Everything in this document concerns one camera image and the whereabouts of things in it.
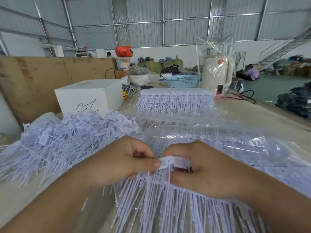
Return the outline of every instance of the stack of clothing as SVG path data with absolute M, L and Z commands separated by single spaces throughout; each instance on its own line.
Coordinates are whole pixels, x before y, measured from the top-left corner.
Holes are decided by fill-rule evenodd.
M 278 95 L 276 106 L 311 119 L 311 81 L 302 87 L 292 88 L 290 93 Z

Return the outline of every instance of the forearm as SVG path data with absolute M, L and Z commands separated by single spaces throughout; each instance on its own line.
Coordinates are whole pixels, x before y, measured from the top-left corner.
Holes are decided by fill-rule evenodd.
M 311 232 L 311 199 L 254 168 L 238 197 L 274 232 Z
M 92 187 L 72 169 L 18 213 L 0 233 L 70 232 Z

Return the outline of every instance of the red plastic bag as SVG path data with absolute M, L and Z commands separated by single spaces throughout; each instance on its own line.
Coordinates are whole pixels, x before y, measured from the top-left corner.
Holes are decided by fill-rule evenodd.
M 117 46 L 117 57 L 132 57 L 134 52 L 131 50 L 131 46 Z

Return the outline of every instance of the table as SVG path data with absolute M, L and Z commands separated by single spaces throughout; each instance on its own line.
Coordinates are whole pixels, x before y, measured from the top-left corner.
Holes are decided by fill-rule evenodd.
M 119 111 L 127 108 L 131 98 L 126 99 Z M 302 149 L 307 151 L 306 158 L 310 158 L 311 153 L 311 125 L 304 123 L 293 116 L 288 116 L 282 111 L 258 102 L 251 104 L 242 100 L 222 100 L 217 99 L 215 106 L 227 111 L 228 119 L 238 120 L 247 125 L 269 129 L 281 137 L 288 137 Z M 12 217 L 29 204 L 36 196 L 37 189 L 43 173 L 39 174 L 28 185 L 18 188 L 19 183 L 0 183 L 0 228 Z

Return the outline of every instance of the white kettle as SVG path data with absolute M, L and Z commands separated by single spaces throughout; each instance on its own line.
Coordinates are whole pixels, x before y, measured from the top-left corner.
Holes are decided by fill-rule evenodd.
M 232 82 L 235 61 L 224 55 L 207 55 L 204 58 L 201 88 L 214 96 L 223 95 Z

